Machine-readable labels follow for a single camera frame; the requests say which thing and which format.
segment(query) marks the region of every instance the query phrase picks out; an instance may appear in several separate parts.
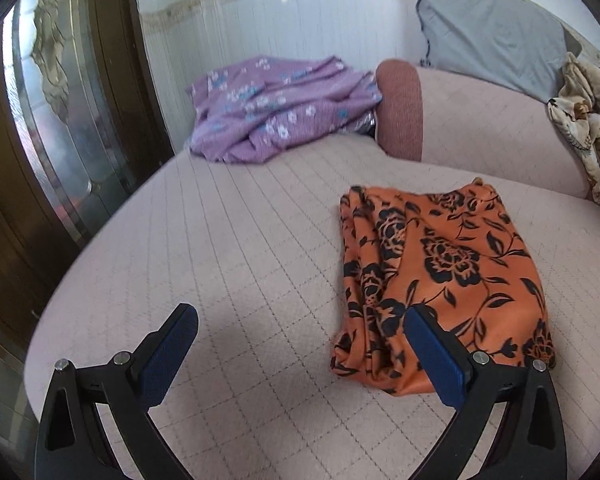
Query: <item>purple floral fabric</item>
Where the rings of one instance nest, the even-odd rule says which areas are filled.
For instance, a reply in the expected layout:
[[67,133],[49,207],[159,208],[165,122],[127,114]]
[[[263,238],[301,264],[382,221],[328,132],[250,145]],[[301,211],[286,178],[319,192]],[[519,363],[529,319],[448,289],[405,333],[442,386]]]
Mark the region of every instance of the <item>purple floral fabric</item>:
[[265,162],[334,132],[382,100],[371,73],[337,57],[255,57],[210,72],[187,91],[197,113],[188,149],[228,163]]

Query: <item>orange garment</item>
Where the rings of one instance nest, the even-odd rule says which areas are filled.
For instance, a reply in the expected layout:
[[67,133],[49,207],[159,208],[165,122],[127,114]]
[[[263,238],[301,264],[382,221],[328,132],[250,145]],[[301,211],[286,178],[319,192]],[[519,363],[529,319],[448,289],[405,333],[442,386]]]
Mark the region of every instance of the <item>orange garment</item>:
[[340,211],[348,315],[334,373],[397,396],[432,392],[402,331],[417,303],[468,351],[555,365],[538,272],[493,187],[480,179],[445,194],[352,187]]

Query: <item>orange floral fabric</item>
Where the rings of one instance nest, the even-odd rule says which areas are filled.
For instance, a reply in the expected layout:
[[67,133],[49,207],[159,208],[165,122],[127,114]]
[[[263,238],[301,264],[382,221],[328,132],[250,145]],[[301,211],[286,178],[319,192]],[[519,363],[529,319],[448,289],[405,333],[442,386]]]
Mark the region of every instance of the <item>orange floral fabric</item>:
[[402,330],[418,303],[468,351],[555,365],[538,272],[493,187],[479,179],[445,194],[352,187],[340,211],[348,313],[334,373],[397,396],[432,392]]

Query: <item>black object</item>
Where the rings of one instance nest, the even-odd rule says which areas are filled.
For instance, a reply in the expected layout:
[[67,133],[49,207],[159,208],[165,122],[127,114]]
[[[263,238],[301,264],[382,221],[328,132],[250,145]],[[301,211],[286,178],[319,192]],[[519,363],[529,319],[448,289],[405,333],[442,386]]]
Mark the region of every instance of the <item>black object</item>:
[[179,305],[133,352],[76,369],[56,363],[36,445],[36,480],[125,480],[100,421],[108,404],[144,480],[192,480],[147,410],[164,399],[198,333],[198,314]]
[[567,478],[562,417],[542,361],[530,368],[512,367],[496,364],[484,352],[469,353],[455,335],[440,328],[425,305],[407,309],[404,331],[441,400],[457,409],[411,480],[457,479],[498,402],[507,407],[473,479]]

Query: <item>sofa seat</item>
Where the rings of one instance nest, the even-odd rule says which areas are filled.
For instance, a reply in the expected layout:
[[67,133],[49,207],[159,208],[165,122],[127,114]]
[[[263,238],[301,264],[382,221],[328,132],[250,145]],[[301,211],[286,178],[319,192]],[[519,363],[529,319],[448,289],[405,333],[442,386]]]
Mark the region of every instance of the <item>sofa seat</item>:
[[[343,309],[338,204],[354,184],[444,192],[477,173],[390,158],[334,134],[262,166],[181,153],[118,211],[50,300],[25,368],[40,416],[53,364],[132,350],[180,302],[200,333],[150,414],[194,478],[408,478],[453,410],[330,373]],[[538,266],[571,478],[600,450],[600,208],[511,180],[493,184]],[[125,473],[140,478],[112,418]],[[496,407],[466,471],[480,467]]]

